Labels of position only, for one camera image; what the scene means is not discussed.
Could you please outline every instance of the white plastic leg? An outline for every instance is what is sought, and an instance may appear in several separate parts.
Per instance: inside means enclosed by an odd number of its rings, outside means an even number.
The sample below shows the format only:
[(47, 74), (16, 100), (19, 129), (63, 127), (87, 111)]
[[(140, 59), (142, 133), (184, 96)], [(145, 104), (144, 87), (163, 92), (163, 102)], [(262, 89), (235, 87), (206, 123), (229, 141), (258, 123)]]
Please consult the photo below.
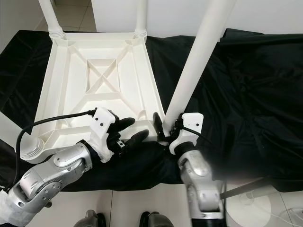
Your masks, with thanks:
[(236, 0), (210, 1), (163, 121), (166, 136), (175, 119), (184, 112), (235, 2)]
[(145, 42), (147, 37), (146, 19), (147, 19), (147, 0), (139, 0), (138, 9), (137, 9), (137, 25), (134, 34), (137, 37), (144, 37)]
[[(0, 112), (0, 139), (16, 149), (16, 141), (21, 128)], [(21, 140), (20, 156), (23, 160), (34, 153), (42, 151), (44, 143), (41, 139), (25, 133)]]
[(64, 32), (60, 27), (50, 0), (39, 0), (41, 9), (48, 25), (49, 36), (54, 38), (63, 38)]

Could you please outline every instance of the white wall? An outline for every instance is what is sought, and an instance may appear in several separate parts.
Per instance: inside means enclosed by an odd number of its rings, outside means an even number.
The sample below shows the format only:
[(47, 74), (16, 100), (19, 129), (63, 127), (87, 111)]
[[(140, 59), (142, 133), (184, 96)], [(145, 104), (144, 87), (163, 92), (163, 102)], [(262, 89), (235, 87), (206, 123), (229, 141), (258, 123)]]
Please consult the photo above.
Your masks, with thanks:
[(0, 52), (18, 30), (34, 30), (42, 18), (38, 0), (0, 0)]
[[(132, 32), (138, 0), (92, 0), (98, 32)], [(208, 0), (149, 0), (148, 35), (196, 35)], [(303, 0), (238, 0), (227, 27), (303, 33)]]

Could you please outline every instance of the black cloth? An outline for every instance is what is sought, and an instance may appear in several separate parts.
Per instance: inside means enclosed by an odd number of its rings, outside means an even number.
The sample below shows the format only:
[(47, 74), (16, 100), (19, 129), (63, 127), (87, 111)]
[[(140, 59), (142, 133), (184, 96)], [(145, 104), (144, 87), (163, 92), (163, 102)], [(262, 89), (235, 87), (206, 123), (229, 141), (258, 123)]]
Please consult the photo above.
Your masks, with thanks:
[[(164, 111), (193, 41), (189, 36), (147, 39)], [(34, 120), (50, 48), (48, 33), (19, 31), (0, 55), (1, 111), (21, 127)], [(214, 146), (202, 139), (197, 146), (216, 179), (266, 176), (281, 192), (303, 190), (302, 57), (303, 35), (227, 29), (186, 109), (204, 115), (202, 133)], [(34, 81), (25, 87), (26, 76)], [(28, 93), (34, 98), (26, 99)], [(4, 170), (10, 173), (12, 166), (3, 156), (0, 164), (0, 184), (5, 184)], [(28, 168), (22, 165), (23, 171)], [(149, 142), (123, 159), (93, 168), (65, 190), (140, 190), (159, 183), (181, 183), (177, 157)]]

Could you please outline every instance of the tiled floor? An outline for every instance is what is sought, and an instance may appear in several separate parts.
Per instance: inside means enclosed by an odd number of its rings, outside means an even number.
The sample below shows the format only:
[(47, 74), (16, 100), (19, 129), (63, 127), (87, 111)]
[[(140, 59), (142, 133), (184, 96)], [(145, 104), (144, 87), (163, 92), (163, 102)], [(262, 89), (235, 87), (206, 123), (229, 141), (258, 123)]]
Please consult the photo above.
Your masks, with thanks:
[[(96, 32), (90, 0), (55, 2), (54, 10), (64, 31)], [(47, 31), (46, 21), (37, 30)], [(269, 200), (273, 215), (303, 226), (303, 192), (275, 193), (269, 195)], [(166, 184), (132, 192), (61, 192), (53, 199), (53, 206), (44, 208), (28, 226), (72, 227), (89, 209), (104, 213), (108, 227), (137, 227), (144, 211), (159, 211), (170, 218), (175, 227), (191, 226), (184, 185)], [(275, 216), (270, 217), (266, 227), (292, 226)], [(229, 215), (227, 219), (230, 227), (241, 227)]]
[[(96, 32), (90, 0), (55, 0), (54, 11), (64, 31)], [(45, 19), (37, 31), (48, 31)]]

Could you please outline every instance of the black fabric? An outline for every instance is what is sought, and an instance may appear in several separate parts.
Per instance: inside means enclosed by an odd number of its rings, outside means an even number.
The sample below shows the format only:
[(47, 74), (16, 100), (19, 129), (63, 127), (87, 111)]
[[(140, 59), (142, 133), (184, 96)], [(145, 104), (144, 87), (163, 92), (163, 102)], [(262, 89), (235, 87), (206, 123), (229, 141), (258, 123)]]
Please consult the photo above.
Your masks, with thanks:
[[(165, 111), (193, 41), (147, 39)], [(51, 44), (48, 33), (20, 31), (0, 55), (1, 111), (21, 127), (34, 120)], [(198, 146), (216, 179), (266, 176), (281, 192), (303, 190), (302, 58), (303, 35), (227, 29), (186, 109), (204, 115), (202, 133), (215, 146), (202, 139)], [(0, 184), (13, 168), (4, 158), (13, 157), (0, 157)], [(159, 183), (181, 183), (177, 158), (149, 142), (123, 159), (100, 164), (65, 190), (140, 190)]]

